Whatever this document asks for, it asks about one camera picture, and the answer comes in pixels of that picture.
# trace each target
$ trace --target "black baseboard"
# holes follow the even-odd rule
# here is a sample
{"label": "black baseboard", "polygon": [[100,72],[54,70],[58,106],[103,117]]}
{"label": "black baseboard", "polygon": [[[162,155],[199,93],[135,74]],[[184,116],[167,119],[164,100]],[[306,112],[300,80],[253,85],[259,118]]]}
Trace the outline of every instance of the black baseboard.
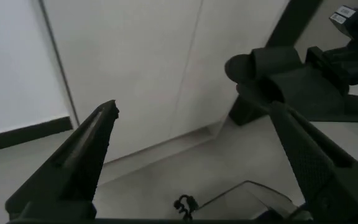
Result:
{"label": "black baseboard", "polygon": [[73,129],[69,117],[0,133],[0,149]]}
{"label": "black baseboard", "polygon": [[322,2],[323,0],[291,0],[266,47],[294,46]]}

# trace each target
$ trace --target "gray floor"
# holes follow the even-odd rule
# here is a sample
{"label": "gray floor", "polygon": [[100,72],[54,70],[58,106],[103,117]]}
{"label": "gray floor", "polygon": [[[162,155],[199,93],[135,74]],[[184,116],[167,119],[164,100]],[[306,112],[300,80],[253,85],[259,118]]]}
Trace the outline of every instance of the gray floor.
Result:
{"label": "gray floor", "polygon": [[214,141],[103,184],[94,204],[98,217],[177,219],[173,202],[181,194],[203,203],[243,180],[260,182],[295,203],[303,202],[268,118],[243,128],[228,123]]}
{"label": "gray floor", "polygon": [[[316,123],[358,159],[358,124]],[[67,131],[0,150],[0,223],[4,203],[72,133]],[[98,187],[98,217],[180,218],[173,201],[181,194],[203,203],[243,181],[253,180],[304,202],[270,118],[247,126],[227,122],[214,141],[168,157]]]}

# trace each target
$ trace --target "white cabinet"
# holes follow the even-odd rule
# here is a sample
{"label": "white cabinet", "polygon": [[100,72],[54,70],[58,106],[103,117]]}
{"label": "white cabinet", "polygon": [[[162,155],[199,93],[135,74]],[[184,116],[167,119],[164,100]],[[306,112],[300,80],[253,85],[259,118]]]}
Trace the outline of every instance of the white cabinet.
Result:
{"label": "white cabinet", "polygon": [[224,63],[262,47],[287,1],[44,2],[80,122],[117,100],[106,162],[224,119]]}
{"label": "white cabinet", "polygon": [[224,64],[234,55],[263,47],[287,3],[203,1],[171,137],[224,119],[237,96]]}
{"label": "white cabinet", "polygon": [[80,122],[117,100],[105,161],[169,138],[200,4],[45,1]]}

